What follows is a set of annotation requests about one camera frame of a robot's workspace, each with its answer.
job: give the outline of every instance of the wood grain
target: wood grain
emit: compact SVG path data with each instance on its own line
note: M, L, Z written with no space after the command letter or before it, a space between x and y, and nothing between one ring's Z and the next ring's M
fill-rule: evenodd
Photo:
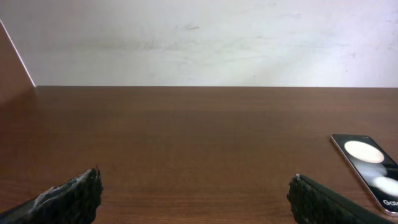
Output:
M0 105L31 89L32 82L0 22Z
M294 223L305 174L378 214L330 141L398 161L398 89L38 87L0 109L0 212L95 164L95 223Z

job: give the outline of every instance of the smartphone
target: smartphone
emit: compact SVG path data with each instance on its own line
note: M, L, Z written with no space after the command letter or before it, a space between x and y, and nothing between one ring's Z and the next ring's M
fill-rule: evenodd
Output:
M337 146L380 210L398 216L398 165L369 136L332 134Z

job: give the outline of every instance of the white edge strip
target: white edge strip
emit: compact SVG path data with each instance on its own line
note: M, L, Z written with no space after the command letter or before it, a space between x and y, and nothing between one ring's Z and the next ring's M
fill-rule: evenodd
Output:
M15 52L17 52L17 55L18 55L18 57L19 57L19 60L21 61L22 66L24 66L24 69L25 69L25 71L26 71L26 74L27 74L27 76L30 78L30 81L32 82L33 87L36 87L35 83L33 82L32 77L30 76L29 72L28 72L27 69L26 69L26 66L25 66L25 64L24 64L24 61L22 61L22 58L21 58L21 56L19 55L17 48L15 47L14 43L12 42L12 39L11 39L10 35L9 35L8 32L7 32L6 26L2 23L2 20L1 20L1 19L0 19L0 23L1 23L2 27L3 27L3 29L6 31L6 34L7 34L8 39L10 40L10 42L11 42L11 44L12 44L12 47L14 48Z

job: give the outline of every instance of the phone screen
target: phone screen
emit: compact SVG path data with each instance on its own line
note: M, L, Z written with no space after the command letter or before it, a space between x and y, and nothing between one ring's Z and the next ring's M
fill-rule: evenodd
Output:
M332 140L368 186L380 209L398 215L398 165L369 136L332 134Z

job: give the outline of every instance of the phone frame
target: phone frame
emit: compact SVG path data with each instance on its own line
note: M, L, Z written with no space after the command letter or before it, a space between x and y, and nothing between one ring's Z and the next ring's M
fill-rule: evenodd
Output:
M331 137L331 141L333 142L333 144L337 147L338 151L340 152L341 155L343 155L343 158L345 159L345 161L349 164L349 166L351 167L351 169L354 171L355 176L360 180L360 182L362 183L362 186L364 186L364 188L366 189L366 191L368 192L368 194L374 199L374 201L376 202L376 206L377 208L384 214L386 215L390 215L393 217L398 217L398 212L391 212L387 209L385 209L379 202L379 199L377 199L377 197L373 194L372 190L369 188L368 184L365 182L365 180L362 178L361 174L356 170L355 166L353 165L353 163L348 159L348 157L346 156L346 154L343 152L342 148L340 148L340 146L337 144L337 142L335 141L334 134L332 134ZM360 134L351 134L352 136L363 136L363 137L367 137L372 139L372 141L374 143L377 144L377 142L375 140L373 140L373 138L366 136L366 135L360 135Z

